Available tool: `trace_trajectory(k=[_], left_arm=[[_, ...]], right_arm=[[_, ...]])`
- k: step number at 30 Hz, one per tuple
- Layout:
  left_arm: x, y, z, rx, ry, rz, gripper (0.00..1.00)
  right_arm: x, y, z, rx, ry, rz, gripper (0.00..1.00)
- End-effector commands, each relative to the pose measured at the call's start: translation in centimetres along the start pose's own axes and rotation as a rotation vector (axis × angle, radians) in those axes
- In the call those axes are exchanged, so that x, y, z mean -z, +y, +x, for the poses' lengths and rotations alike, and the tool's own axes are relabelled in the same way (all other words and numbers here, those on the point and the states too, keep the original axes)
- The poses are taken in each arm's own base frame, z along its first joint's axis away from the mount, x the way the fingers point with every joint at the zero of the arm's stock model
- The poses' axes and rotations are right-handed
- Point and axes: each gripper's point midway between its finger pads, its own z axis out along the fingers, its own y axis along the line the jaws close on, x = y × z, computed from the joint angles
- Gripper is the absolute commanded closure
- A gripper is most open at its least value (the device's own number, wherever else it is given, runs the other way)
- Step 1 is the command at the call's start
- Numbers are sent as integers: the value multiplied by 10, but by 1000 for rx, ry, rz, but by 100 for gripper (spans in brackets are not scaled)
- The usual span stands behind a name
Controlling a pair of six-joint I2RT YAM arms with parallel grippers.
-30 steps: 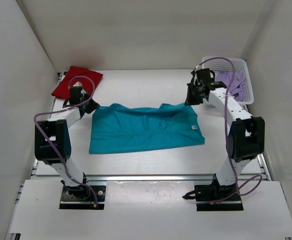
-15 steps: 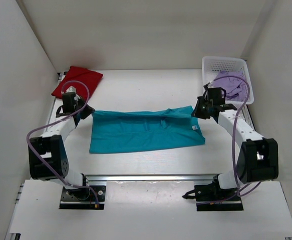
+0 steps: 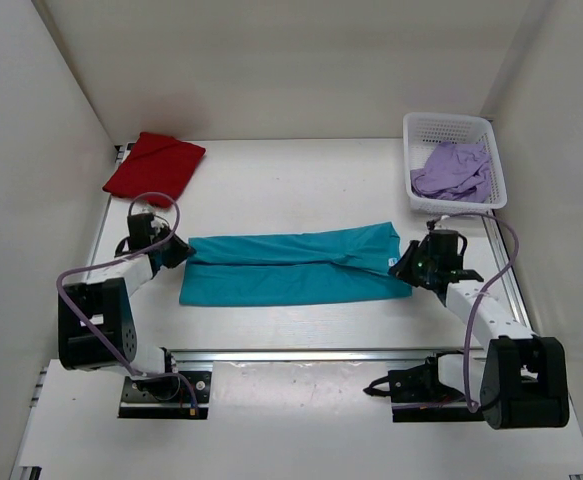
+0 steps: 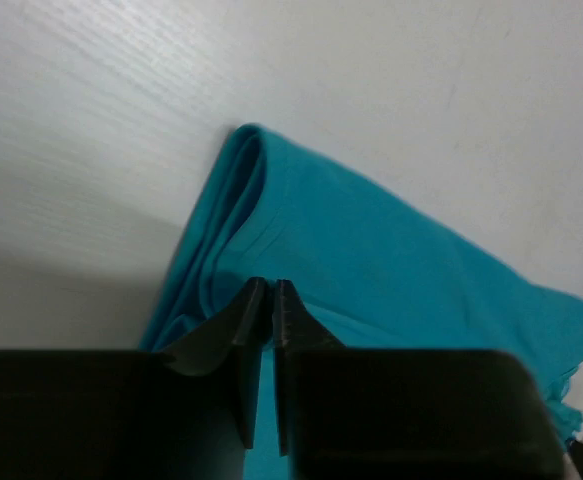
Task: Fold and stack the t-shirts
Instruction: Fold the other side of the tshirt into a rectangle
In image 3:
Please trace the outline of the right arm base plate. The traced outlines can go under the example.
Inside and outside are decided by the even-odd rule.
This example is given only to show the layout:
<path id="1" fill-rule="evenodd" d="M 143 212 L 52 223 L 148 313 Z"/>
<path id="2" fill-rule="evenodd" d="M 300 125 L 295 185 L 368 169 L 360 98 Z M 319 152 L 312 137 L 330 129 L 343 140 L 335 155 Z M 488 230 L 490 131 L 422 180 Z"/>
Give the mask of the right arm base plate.
<path id="1" fill-rule="evenodd" d="M 394 424 L 483 422 L 480 410 L 476 413 L 468 410 L 463 393 L 440 381 L 440 357 L 441 354 L 436 354 L 390 368 L 385 376 L 372 380 L 363 392 L 390 400 Z"/>

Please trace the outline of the teal t shirt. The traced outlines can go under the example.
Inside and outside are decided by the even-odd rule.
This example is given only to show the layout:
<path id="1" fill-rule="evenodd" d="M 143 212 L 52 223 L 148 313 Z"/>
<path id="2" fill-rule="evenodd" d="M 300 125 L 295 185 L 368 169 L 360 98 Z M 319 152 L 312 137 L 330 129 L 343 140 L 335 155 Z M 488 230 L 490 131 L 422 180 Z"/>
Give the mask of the teal t shirt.
<path id="1" fill-rule="evenodd" d="M 400 237 L 390 222 L 314 233 L 190 240 L 182 306 L 270 307 L 408 298 L 389 275 Z"/>

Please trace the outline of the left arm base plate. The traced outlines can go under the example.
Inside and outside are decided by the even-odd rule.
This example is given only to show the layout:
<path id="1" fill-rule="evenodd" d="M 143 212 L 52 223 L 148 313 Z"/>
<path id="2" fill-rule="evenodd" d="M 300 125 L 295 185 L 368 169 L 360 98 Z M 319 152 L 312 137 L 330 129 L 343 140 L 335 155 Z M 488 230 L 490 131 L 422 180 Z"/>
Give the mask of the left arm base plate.
<path id="1" fill-rule="evenodd" d="M 122 419 L 206 420 L 212 387 L 212 372 L 183 371 L 193 387 L 197 409 L 191 404 L 188 387 L 176 378 L 123 383 L 118 417 Z"/>

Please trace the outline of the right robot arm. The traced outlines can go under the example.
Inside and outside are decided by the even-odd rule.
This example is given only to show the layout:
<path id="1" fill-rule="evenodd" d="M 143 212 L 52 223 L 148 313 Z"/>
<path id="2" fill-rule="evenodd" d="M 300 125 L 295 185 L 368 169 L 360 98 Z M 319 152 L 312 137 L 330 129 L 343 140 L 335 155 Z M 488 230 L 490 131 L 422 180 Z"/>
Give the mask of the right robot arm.
<path id="1" fill-rule="evenodd" d="M 364 393 L 387 398 L 395 423 L 485 422 L 495 430 L 563 428 L 570 419 L 565 351 L 554 337 L 517 322 L 489 293 L 483 278 L 464 267 L 467 239 L 431 228 L 413 240 L 390 276 L 436 295 L 465 325 L 468 346 L 439 351 L 406 369 L 372 381 Z"/>

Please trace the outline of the red t shirt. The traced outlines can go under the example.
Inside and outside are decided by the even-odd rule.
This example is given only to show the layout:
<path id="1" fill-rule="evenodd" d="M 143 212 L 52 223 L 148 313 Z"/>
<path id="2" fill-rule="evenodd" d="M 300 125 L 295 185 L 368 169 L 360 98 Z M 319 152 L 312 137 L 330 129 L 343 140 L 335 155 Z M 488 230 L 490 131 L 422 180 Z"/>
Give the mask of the red t shirt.
<path id="1" fill-rule="evenodd" d="M 115 197 L 142 200 L 168 209 L 193 177 L 206 154 L 204 147 L 174 137 L 141 132 L 128 157 L 102 190 Z"/>

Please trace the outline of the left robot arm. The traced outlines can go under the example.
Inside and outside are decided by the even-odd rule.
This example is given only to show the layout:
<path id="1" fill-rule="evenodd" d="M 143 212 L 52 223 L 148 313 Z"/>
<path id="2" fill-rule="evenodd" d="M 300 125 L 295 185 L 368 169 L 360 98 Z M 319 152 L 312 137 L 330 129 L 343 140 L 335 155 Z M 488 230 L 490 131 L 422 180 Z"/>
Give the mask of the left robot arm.
<path id="1" fill-rule="evenodd" d="M 162 269 L 173 269 L 195 249 L 153 213 L 127 216 L 128 236 L 115 259 L 90 269 L 100 273 L 86 282 L 65 284 L 81 268 L 64 273 L 58 286 L 58 353 L 67 370 L 105 370 L 127 375 L 159 402 L 188 398 L 198 407 L 195 388 L 171 351 L 142 344 L 136 333 L 131 296 Z"/>

